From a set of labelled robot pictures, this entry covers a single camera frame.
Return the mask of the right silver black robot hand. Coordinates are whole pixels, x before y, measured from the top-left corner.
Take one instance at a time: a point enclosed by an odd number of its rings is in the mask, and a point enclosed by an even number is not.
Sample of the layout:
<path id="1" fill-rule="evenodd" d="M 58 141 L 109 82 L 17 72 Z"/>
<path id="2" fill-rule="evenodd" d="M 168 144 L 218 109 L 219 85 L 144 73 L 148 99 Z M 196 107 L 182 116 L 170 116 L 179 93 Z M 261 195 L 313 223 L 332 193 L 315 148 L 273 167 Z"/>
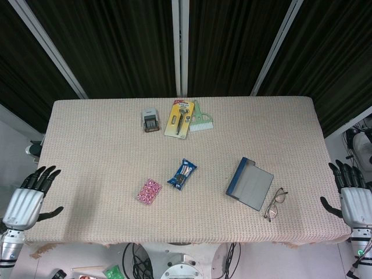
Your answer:
<path id="1" fill-rule="evenodd" d="M 329 163 L 337 190 L 341 208 L 332 207 L 325 197 L 320 202 L 328 213 L 343 219 L 350 228 L 371 228 L 371 182 L 366 182 L 362 172 L 336 160 Z"/>

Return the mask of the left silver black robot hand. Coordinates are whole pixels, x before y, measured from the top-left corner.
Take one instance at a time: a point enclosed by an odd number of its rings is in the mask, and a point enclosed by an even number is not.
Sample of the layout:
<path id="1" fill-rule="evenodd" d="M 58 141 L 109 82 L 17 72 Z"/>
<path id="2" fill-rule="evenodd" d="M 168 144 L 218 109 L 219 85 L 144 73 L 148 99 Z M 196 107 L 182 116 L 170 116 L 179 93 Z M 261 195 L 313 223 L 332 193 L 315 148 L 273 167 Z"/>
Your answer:
<path id="1" fill-rule="evenodd" d="M 6 228 L 27 231 L 37 222 L 51 219 L 64 210 L 63 206 L 59 206 L 51 212 L 40 212 L 44 199 L 60 172 L 55 166 L 42 166 L 25 178 L 13 193 L 2 218 Z"/>

